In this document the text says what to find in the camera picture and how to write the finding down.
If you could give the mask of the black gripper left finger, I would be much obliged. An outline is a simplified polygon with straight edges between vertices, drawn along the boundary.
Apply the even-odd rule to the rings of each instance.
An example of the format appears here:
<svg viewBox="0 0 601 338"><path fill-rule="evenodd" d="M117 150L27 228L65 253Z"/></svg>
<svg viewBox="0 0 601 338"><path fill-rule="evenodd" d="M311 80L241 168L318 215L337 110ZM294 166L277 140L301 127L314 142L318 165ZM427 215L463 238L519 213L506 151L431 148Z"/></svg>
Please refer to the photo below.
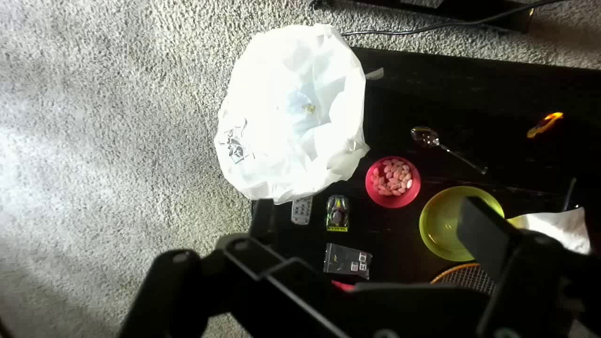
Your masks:
<svg viewBox="0 0 601 338"><path fill-rule="evenodd" d="M254 338L352 338L343 294L301 258L286 258L247 234L230 234L207 257L160 253L138 290L119 338L202 338L230 313Z"/></svg>

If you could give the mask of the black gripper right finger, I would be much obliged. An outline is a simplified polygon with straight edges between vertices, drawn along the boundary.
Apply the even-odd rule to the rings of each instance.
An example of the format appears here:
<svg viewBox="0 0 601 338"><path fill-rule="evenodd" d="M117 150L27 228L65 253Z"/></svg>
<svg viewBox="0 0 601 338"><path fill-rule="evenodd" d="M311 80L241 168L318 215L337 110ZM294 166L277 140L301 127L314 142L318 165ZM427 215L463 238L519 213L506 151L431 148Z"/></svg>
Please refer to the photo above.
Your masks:
<svg viewBox="0 0 601 338"><path fill-rule="evenodd" d="M482 197L467 197L457 236L495 279L480 338L570 338L581 322L601 335L601 258L514 227Z"/></svg>

